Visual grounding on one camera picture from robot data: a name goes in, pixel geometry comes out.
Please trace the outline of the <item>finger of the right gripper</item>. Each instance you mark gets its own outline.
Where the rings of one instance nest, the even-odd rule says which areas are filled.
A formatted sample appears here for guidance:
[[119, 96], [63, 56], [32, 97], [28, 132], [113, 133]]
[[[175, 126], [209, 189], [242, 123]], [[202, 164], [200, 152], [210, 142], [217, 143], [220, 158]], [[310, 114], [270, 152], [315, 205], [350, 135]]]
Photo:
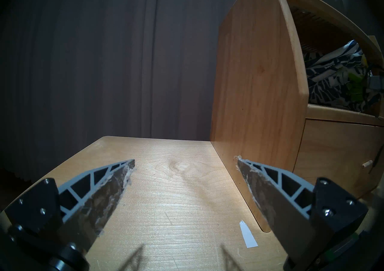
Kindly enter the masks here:
[[367, 77], [367, 89], [374, 91], [384, 90], [384, 76], [383, 75], [369, 75]]

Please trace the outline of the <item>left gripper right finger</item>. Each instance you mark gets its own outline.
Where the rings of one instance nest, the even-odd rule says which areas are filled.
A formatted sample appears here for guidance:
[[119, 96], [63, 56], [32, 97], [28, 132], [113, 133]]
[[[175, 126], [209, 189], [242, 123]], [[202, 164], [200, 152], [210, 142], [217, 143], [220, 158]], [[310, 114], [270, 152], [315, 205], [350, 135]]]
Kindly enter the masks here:
[[336, 269], [359, 241], [368, 207], [334, 181], [238, 157], [252, 199], [287, 253], [283, 269]]

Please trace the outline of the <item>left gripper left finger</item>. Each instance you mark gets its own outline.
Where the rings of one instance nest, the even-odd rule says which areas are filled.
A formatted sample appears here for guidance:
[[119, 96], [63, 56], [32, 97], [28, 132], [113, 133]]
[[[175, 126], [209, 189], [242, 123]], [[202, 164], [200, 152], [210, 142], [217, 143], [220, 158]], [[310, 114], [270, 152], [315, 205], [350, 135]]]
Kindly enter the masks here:
[[135, 169], [129, 159], [80, 173], [60, 186], [43, 178], [6, 209], [11, 224], [87, 253], [115, 211]]

